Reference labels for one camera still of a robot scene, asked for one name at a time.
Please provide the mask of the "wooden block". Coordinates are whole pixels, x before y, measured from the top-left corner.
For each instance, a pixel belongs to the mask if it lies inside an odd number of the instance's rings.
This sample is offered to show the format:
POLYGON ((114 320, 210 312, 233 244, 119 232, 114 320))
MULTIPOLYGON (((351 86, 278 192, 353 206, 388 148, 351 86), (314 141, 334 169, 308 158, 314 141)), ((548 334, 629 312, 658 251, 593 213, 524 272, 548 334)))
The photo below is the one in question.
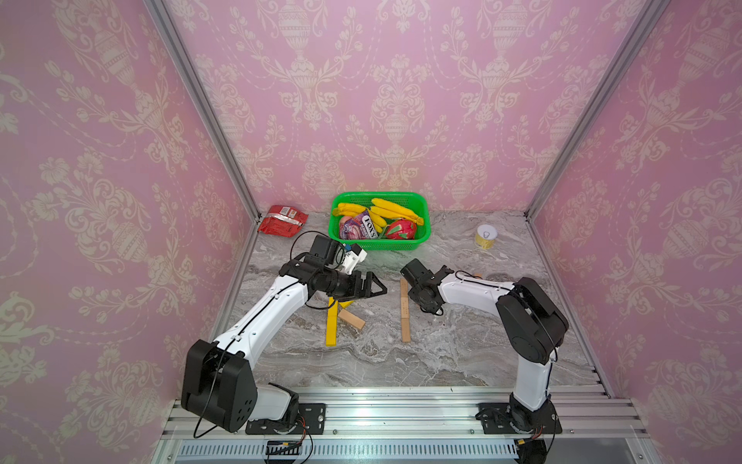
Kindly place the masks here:
POLYGON ((365 321, 354 315, 347 309, 341 309, 338 313, 338 319, 355 328, 358 331, 362 331, 365 327, 365 321))

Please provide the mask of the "wooden block three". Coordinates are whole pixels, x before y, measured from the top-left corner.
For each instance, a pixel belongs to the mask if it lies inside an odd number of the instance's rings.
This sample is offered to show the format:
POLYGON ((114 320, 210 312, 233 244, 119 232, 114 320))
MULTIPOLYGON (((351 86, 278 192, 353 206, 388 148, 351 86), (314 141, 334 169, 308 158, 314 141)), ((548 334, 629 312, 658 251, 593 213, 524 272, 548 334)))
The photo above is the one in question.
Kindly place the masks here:
POLYGON ((412 333, 411 333, 411 321, 409 318, 401 318, 400 319, 400 328, 401 328, 401 339, 403 343, 410 343, 412 341, 412 333))

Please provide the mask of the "wooden block one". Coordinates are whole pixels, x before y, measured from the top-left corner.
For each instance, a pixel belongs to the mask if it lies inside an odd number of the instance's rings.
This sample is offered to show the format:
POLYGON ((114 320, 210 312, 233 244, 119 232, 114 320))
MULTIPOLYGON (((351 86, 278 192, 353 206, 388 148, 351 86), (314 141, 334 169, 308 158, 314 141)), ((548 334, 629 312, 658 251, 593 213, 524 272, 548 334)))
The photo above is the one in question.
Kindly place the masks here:
POLYGON ((402 301, 408 299, 408 293, 409 293, 409 283, 405 278, 401 278, 400 280, 400 299, 402 301))

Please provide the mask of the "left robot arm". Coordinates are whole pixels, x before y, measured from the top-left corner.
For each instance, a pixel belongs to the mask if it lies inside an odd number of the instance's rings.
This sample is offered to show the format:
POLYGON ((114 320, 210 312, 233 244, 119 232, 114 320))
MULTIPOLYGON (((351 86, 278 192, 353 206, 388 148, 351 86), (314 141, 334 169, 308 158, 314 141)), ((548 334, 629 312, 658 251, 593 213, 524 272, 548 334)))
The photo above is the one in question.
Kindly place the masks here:
POLYGON ((253 369, 285 322, 317 293, 336 303, 385 295, 372 272, 357 265, 367 257, 358 245, 319 234, 307 252, 283 264, 266 294, 243 318, 212 341, 197 340, 185 358, 181 406, 214 427, 229 432, 268 425, 280 433, 300 424, 295 392, 260 386, 253 369))

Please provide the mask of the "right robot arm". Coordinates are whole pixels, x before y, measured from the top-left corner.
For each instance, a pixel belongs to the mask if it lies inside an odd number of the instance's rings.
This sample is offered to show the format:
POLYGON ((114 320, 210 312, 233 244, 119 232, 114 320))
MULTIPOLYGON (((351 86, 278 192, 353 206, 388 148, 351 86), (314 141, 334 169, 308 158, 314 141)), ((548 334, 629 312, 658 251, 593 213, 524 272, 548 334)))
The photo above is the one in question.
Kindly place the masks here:
POLYGON ((417 259, 403 267, 401 274, 409 284, 409 298, 426 313, 439 316, 445 305, 461 305, 500 317, 518 356, 515 386, 504 417, 517 432, 562 432, 550 382, 569 322, 535 280, 495 282, 446 266, 434 273, 417 259))

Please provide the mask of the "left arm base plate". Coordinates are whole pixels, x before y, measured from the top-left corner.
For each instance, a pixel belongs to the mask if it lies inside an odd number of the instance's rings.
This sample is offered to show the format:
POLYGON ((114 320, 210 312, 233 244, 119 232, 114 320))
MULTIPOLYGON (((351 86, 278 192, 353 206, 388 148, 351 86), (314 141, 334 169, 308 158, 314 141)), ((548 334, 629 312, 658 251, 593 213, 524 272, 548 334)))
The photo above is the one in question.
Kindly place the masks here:
POLYGON ((290 406, 287 413, 276 421, 249 421, 245 426, 246 435, 323 435, 327 418, 326 403, 297 403, 290 406))

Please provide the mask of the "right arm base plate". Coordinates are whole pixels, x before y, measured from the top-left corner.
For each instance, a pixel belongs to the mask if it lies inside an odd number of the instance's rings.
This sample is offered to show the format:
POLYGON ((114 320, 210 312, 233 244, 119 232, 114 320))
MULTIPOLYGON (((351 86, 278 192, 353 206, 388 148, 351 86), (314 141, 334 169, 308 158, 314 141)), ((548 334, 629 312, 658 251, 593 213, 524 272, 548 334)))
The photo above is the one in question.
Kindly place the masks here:
POLYGON ((477 408, 475 419, 480 422, 485 435, 558 435, 563 431, 550 399, 536 411, 509 402, 479 403, 477 408))

